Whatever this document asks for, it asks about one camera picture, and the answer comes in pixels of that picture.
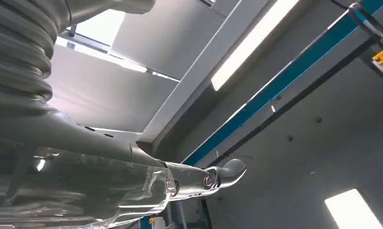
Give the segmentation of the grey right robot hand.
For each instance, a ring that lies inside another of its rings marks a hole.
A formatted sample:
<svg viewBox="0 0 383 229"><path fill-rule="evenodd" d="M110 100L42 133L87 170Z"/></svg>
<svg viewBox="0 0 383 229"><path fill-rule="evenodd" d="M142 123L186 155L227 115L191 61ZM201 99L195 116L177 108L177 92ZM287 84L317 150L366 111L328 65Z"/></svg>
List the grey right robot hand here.
<svg viewBox="0 0 383 229"><path fill-rule="evenodd" d="M137 146L79 126L63 113L52 109L17 110L13 107L1 107L0 138L27 146L167 168L178 182L175 200L187 199L197 194L207 196L216 193L237 183L247 170L239 159L232 159L222 167L206 169L161 161Z"/></svg>

